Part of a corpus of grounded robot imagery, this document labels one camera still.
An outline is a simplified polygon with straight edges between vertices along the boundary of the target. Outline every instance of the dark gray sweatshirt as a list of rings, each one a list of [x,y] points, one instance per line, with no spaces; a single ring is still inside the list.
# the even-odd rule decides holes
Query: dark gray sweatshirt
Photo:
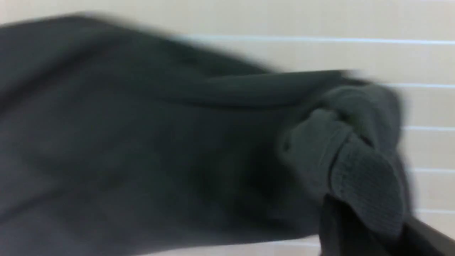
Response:
[[[401,110],[81,16],[0,28],[0,255],[128,256],[317,234],[322,198],[396,239]]]

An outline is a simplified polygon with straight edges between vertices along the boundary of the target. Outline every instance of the cream wall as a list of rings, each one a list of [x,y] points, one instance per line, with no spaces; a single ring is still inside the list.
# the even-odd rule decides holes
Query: cream wall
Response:
[[[0,23],[102,10],[284,71],[361,69],[399,89],[420,217],[455,238],[455,1],[0,0]],[[317,239],[163,255],[315,256]]]

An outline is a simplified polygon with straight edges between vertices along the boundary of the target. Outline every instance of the ribbed cuff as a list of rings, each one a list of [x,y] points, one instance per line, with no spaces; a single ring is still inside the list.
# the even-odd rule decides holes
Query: ribbed cuff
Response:
[[[392,165],[359,137],[341,148],[330,176],[332,193],[379,236],[395,239],[404,221],[402,181]]]

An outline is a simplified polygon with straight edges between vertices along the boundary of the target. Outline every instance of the cloth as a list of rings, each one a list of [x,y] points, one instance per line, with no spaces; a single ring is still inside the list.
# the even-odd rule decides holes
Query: cloth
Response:
[[[455,251],[455,241],[414,217],[403,225],[399,242],[381,243],[360,221],[346,203],[325,196],[319,237],[321,256],[448,256]]]
[[[410,214],[386,87],[80,15],[5,25],[0,51],[1,255],[303,238],[327,193],[387,239]]]

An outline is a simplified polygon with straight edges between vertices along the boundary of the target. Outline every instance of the dark green garment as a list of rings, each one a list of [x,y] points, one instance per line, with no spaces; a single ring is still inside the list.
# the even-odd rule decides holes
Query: dark green garment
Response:
[[[325,194],[390,239],[411,214],[386,87],[81,16],[1,27],[0,57],[0,255],[303,238]]]

